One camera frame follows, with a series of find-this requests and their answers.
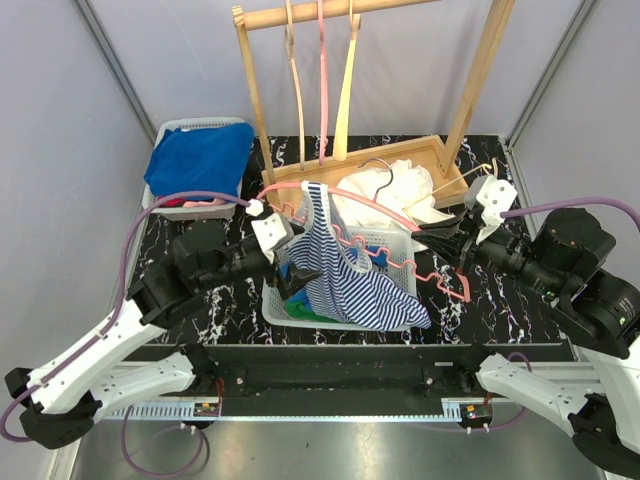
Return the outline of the green tank top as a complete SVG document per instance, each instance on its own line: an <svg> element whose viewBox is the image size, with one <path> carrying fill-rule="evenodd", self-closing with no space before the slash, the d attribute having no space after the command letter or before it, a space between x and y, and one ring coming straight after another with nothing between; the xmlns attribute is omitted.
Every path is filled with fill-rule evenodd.
<svg viewBox="0 0 640 480"><path fill-rule="evenodd" d="M301 301L287 301L284 304L284 307L288 316L293 319L322 323L337 323L337 320L316 314L310 308L310 305L308 303L304 303Z"/></svg>

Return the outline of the pink hanger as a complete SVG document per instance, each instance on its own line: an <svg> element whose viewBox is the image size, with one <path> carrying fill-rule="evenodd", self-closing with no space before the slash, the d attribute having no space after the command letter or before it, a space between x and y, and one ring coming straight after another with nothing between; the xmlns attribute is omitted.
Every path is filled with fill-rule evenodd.
<svg viewBox="0 0 640 480"><path fill-rule="evenodd" d="M273 208L276 212L283 213L286 209L289 209L291 212L291 218L297 222L303 222L304 219L296 215L296 207L290 202L284 202L282 207L278 207L274 202L269 203L266 199L269 193L278 192L280 190L300 190L303 191L302 187L307 184L307 181L303 182L288 182L288 183L276 183L273 185L266 186L255 199L249 201L249 206L246 207L246 211L257 217L259 214L264 213L267 206ZM400 235L402 234L406 238L407 249L411 250L412 247L410 243L412 240L410 239L410 234L420 233L421 230L417 225L413 224L408 219L402 217L396 212L384 207L376 203L374 200L362 197L353 192L339 189L337 187L329 186L326 184L321 184L321 187L324 187L330 197L341 197L343 199L347 199L351 202L358 203L359 205L366 207L369 210L376 211L378 214L387 217L390 220L389 226L384 228L381 225L347 225L345 228L339 227L337 225L333 225L332 228L338 234L338 240L346 246L349 247L357 247L361 246L364 248L364 252L368 254L370 257L374 258L382 253L386 255L387 265L389 267L395 268L397 270L404 271L406 270L408 275L411 275L414 278L413 283L416 281L421 281L428 283L431 280L434 280L436 283L436 288L443 292L445 295L458 299L464 303L468 303L471 301L471 289L470 284L466 276L461 273L457 273L461 285L462 292L457 292L454 290L450 290L444 284L443 276L437 272L431 272L427 276L421 276L417 269L417 263L414 261L414 254L409 253L405 260L402 263L396 263L392 260L393 252L390 248L383 247L382 242L376 240L374 242L375 245L378 245L379 248L375 251L369 251L365 245L365 236L364 234L372 234L375 231L379 231L379 236L382 236L383 233Z"/></svg>
<svg viewBox="0 0 640 480"><path fill-rule="evenodd" d="M328 58L325 40L324 2L317 1L317 22L320 41L320 143L319 164L323 165L326 158L326 145L329 126L329 87L328 87Z"/></svg>

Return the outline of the blue white striped top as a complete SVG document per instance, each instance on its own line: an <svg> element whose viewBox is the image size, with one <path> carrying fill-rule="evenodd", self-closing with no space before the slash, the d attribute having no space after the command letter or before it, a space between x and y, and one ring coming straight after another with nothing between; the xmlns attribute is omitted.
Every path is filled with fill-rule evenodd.
<svg viewBox="0 0 640 480"><path fill-rule="evenodd" d="M305 181L301 190L304 232L285 252L296 267L321 274L306 285L314 313L377 331L430 327L429 313L416 297L376 271L363 248L343 244L351 234L328 187Z"/></svg>

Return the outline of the cream wooden hanger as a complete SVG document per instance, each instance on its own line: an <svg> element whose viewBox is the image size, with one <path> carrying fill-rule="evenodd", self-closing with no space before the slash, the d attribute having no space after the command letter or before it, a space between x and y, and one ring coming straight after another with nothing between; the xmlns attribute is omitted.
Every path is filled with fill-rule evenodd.
<svg viewBox="0 0 640 480"><path fill-rule="evenodd" d="M349 2L348 14L349 14L351 35L350 35L350 40L349 40L349 45L347 50L343 82L342 82L339 106L337 111L334 148L333 148L334 159L338 161L344 161L347 156L351 91L352 91L352 83L353 83L353 72L354 72L357 38L358 38L359 29L360 29L360 15L356 14L354 11L353 1Z"/></svg>

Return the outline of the beige plastic hanger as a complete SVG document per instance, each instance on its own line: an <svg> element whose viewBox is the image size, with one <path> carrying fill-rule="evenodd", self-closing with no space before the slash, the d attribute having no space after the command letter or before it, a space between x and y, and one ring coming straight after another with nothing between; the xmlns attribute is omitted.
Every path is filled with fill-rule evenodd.
<svg viewBox="0 0 640 480"><path fill-rule="evenodd" d="M298 143L299 143L299 168L301 171L305 170L306 163L306 149L305 149L305 129L304 129L304 108L301 95L301 88L298 76L298 70L295 59L295 39L294 39L294 22L293 22L293 9L290 0L285 1L285 50L291 78L293 82L293 88L295 93L295 101L297 108L298 119Z"/></svg>

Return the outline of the blue tank top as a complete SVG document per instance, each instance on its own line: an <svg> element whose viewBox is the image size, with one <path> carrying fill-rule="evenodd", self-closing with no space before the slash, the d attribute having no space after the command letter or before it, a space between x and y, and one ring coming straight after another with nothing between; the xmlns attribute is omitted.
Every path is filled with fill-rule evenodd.
<svg viewBox="0 0 640 480"><path fill-rule="evenodd" d="M366 249L329 245L289 249L280 272L287 280L317 274L303 289L314 308L362 308L379 298L400 298L404 291L380 272Z"/></svg>

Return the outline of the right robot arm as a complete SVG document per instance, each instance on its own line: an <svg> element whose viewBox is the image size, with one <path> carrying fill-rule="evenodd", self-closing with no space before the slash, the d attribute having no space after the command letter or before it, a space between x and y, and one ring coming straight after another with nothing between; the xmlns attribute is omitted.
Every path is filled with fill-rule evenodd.
<svg viewBox="0 0 640 480"><path fill-rule="evenodd" d="M461 359L455 387L470 397L485 390L515 401L564 431L597 467L638 478L639 291L602 267L615 238L584 208L552 210L532 241L504 228L480 240L480 231L473 209L422 225L411 237L463 275L492 267L540 295L602 390L571 393L481 346Z"/></svg>

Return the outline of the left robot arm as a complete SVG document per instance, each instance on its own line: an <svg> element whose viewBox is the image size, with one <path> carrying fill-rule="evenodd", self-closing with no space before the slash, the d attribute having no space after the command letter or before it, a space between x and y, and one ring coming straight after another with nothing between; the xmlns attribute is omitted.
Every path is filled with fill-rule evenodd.
<svg viewBox="0 0 640 480"><path fill-rule="evenodd" d="M5 383L21 406L24 431L3 429L4 439L35 442L49 450L67 446L124 406L169 393L208 394L220 381L206 349L186 344L165 359L124 375L114 367L148 341L199 311L204 293L236 280L262 276L291 297L319 272L292 266L283 273L277 253L300 239L303 228L275 213L252 223L253 234L234 245L216 221L194 222L170 253L119 298L114 310L63 354L36 368L11 370Z"/></svg>

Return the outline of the white tank top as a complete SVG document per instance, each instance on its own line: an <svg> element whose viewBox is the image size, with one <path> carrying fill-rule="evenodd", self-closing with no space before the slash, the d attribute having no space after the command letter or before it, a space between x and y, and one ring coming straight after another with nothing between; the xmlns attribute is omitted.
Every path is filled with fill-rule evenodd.
<svg viewBox="0 0 640 480"><path fill-rule="evenodd" d="M366 197L408 219L413 224L435 223L452 218L434 210L433 198L426 198L434 187L430 172L412 161L396 160L388 166L372 161L342 178L337 188ZM390 220L341 197L333 196L342 220L347 225L389 226Z"/></svg>

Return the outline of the cream hanger under white top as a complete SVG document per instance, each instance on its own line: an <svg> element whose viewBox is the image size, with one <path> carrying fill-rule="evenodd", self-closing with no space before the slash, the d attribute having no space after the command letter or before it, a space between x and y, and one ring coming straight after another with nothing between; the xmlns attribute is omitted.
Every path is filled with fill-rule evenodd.
<svg viewBox="0 0 640 480"><path fill-rule="evenodd" d="M473 167L466 173L441 173L439 170L435 171L433 177L434 187L426 198L433 198L434 204L432 208L434 210L446 209L455 205L459 205L464 200L464 195L469 190L467 178L475 173L482 172L485 175L496 173L498 170L498 161L496 157L492 157L489 163L481 163L480 165Z"/></svg>

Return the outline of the white centre basket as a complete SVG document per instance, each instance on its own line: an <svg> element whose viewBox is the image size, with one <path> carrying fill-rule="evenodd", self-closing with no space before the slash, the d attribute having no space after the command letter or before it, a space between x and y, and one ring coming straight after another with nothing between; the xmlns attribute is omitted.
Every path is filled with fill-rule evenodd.
<svg viewBox="0 0 640 480"><path fill-rule="evenodd" d="M375 253L379 247L387 249L387 251L383 251L387 266L379 268L374 265L374 269L392 280L398 288L408 295L414 298L418 297L416 279L409 265L409 263L414 264L412 240L406 232L397 229L362 226L348 226L348 231L352 240L358 238L358 242L367 250L372 248L372 253ZM357 324L302 320L290 317L285 309L285 301L281 298L278 290L269 287L266 283L263 283L262 289L262 315L269 324L275 326L367 331L367 328Z"/></svg>

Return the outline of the wooden clothes rack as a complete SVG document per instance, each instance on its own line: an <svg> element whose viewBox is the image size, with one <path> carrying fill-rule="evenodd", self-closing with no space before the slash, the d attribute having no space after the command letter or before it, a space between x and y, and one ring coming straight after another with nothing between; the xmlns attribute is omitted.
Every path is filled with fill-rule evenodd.
<svg viewBox="0 0 640 480"><path fill-rule="evenodd" d="M338 17L346 17L349 20L348 10L350 1L323 2L324 22L328 19ZM400 8L403 5L400 1L353 2L355 13L360 15L360 29L362 14ZM455 160L478 103L493 60L500 46L513 8L514 4L511 1L492 2L469 69L456 115L450 132L445 140L441 140L438 136L432 135L421 137L416 140L402 141L388 146L370 147L368 149L362 149L354 152L349 151L347 147L346 159L344 161L338 161L335 160L333 156L336 125L334 127L329 125L324 164L319 164L319 155L316 159L306 158L305 170L301 171L299 168L299 162L296 165L277 167L272 161L249 39L249 34L252 31L274 27L283 28L285 35L285 3L283 6L278 8L249 12L244 11L241 6L233 7L233 23L238 38L251 104L253 106L256 119L260 149L265 163L265 167L262 172L262 179L265 186L276 183L301 182L303 180L319 181L330 186L334 186L341 178L355 171L357 161L366 160L374 156L378 156L384 160L411 158L415 160L418 165L427 168L431 173L432 178L435 176L436 170L439 170L441 173L450 174L460 172L455 165ZM298 5L292 4L292 9L294 27L299 23L311 21L316 22L318 26L317 1ZM269 193L267 196L270 201L277 205L283 205L284 202L297 203L299 200L298 195L287 193L284 190Z"/></svg>

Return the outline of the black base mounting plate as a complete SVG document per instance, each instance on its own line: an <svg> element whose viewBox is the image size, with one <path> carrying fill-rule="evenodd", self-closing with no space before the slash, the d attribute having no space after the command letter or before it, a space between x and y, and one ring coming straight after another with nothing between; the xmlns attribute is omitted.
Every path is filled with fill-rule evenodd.
<svg viewBox="0 0 640 480"><path fill-rule="evenodd" d="M422 416L444 398L484 399L473 346L208 346L225 416Z"/></svg>

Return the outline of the pink red folded clothes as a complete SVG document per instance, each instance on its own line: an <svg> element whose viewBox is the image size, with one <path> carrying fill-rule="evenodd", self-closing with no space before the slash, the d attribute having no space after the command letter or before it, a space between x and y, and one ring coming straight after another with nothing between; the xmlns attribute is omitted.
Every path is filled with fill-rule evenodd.
<svg viewBox="0 0 640 480"><path fill-rule="evenodd" d="M219 198L172 198L159 205L160 208L199 208L226 205L227 201Z"/></svg>

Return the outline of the folded blue cloth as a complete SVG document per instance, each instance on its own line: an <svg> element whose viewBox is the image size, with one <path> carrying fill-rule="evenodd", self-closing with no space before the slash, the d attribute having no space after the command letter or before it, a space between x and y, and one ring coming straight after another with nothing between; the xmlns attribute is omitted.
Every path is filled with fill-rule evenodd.
<svg viewBox="0 0 640 480"><path fill-rule="evenodd" d="M253 141L253 128L245 122L167 130L151 154L144 180L156 197L185 191L234 195Z"/></svg>

